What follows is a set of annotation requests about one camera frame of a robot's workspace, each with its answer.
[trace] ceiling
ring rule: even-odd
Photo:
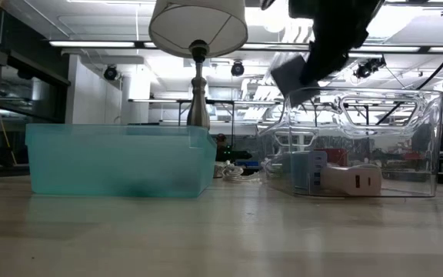
[[[151,5],[107,5],[103,3],[76,3],[66,0],[12,0],[4,8],[26,24],[50,39],[84,40],[143,40],[149,41],[148,23],[152,16]],[[255,7],[259,0],[246,1],[248,7]],[[268,32],[261,25],[261,19],[252,14],[256,8],[246,9],[250,42],[280,42],[285,31]],[[377,43],[404,45],[443,45],[442,9],[390,9],[379,14],[369,32],[370,39]],[[103,68],[104,57],[139,57],[145,59],[154,72],[157,82],[152,90],[185,91],[193,76],[192,69],[185,67],[182,58],[176,58],[159,50],[88,50],[84,60],[90,58],[94,65]],[[233,52],[230,55],[211,60],[212,68],[207,80],[210,86],[239,87],[243,78],[264,75],[274,52]],[[231,64],[241,59],[245,65],[245,76],[232,77]],[[344,70],[330,86],[403,88],[425,80],[443,61],[443,55],[385,55],[388,69],[383,68],[364,82],[351,77],[353,67]],[[351,65],[356,66],[359,59]],[[124,72],[134,71],[136,66],[118,65]]]

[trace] clear plastic storage bin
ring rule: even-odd
[[[261,179],[303,195],[434,196],[442,101],[430,91],[293,92],[258,134]]]
[[[216,146],[199,127],[27,125],[32,190],[54,195],[196,197]]]

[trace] blue object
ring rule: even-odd
[[[53,195],[197,197],[216,144],[194,126],[28,124],[32,191]]]

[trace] lamp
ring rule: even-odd
[[[162,51],[195,60],[188,125],[209,128],[202,64],[206,58],[226,55],[247,42],[244,1],[158,0],[148,33]]]

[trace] wooden table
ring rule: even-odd
[[[0,179],[0,276],[442,276],[434,199],[217,182],[197,199],[32,195]]]

